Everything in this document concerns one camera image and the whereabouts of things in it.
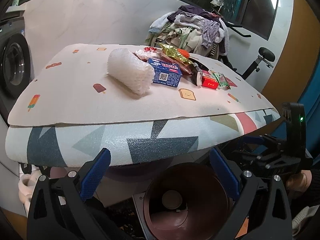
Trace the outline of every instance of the metal screw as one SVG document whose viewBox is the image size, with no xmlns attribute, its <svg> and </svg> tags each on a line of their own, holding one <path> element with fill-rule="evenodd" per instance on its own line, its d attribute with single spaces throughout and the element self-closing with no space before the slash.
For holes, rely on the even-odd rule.
<svg viewBox="0 0 320 240">
<path fill-rule="evenodd" d="M 39 181 L 44 181 L 46 178 L 47 178 L 46 175 L 41 175 L 41 176 L 39 177 Z"/>
<path fill-rule="evenodd" d="M 275 179 L 275 181 L 280 181 L 281 180 L 279 175 L 274 175 L 273 178 Z"/>
<path fill-rule="evenodd" d="M 251 171 L 244 171 L 243 175 L 246 176 L 247 178 L 250 178 L 252 176 Z"/>
<path fill-rule="evenodd" d="M 68 177 L 70 177 L 70 178 L 73 178 L 73 177 L 75 177 L 77 175 L 77 172 L 76 171 L 70 171 L 69 173 L 68 173 Z"/>
</svg>

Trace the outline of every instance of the red curved stripe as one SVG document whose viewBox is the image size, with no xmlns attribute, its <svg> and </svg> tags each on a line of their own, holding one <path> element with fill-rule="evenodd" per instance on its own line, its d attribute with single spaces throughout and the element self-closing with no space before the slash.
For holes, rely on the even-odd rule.
<svg viewBox="0 0 320 240">
<path fill-rule="evenodd" d="M 244 134 L 257 130 L 256 124 L 246 113 L 237 113 L 236 116 L 240 120 Z"/>
</svg>

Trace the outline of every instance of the ice cream bar print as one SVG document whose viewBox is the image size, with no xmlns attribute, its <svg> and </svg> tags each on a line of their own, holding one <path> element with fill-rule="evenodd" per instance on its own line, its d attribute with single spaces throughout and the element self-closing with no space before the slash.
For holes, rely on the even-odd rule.
<svg viewBox="0 0 320 240">
<path fill-rule="evenodd" d="M 105 94 L 105 90 L 106 88 L 100 84 L 94 84 L 93 88 L 98 92 L 98 93 L 104 93 Z"/>
<path fill-rule="evenodd" d="M 230 93 L 228 93 L 228 96 L 230 96 L 232 99 L 234 99 L 235 101 L 239 102 L 238 99 L 236 99 L 233 95 L 231 95 Z"/>
<path fill-rule="evenodd" d="M 34 95 L 33 98 L 31 99 L 29 105 L 28 105 L 28 112 L 30 111 L 31 108 L 34 108 L 40 95 Z"/>
</svg>

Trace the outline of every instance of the qr code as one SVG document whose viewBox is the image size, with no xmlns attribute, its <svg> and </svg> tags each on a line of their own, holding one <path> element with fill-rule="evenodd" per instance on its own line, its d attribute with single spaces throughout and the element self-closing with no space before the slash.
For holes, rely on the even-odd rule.
<svg viewBox="0 0 320 240">
<path fill-rule="evenodd" d="M 167 81 L 168 80 L 168 76 L 169 76 L 169 74 L 160 72 L 159 80 Z"/>
</svg>

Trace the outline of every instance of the blue box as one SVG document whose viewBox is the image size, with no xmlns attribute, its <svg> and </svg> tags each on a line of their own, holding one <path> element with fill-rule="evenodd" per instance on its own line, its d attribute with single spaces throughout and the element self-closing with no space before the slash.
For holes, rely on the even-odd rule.
<svg viewBox="0 0 320 240">
<path fill-rule="evenodd" d="M 148 63 L 155 69 L 153 83 L 163 84 L 170 87 L 177 87 L 182 76 L 178 64 L 169 63 L 157 58 L 149 58 Z"/>
</svg>

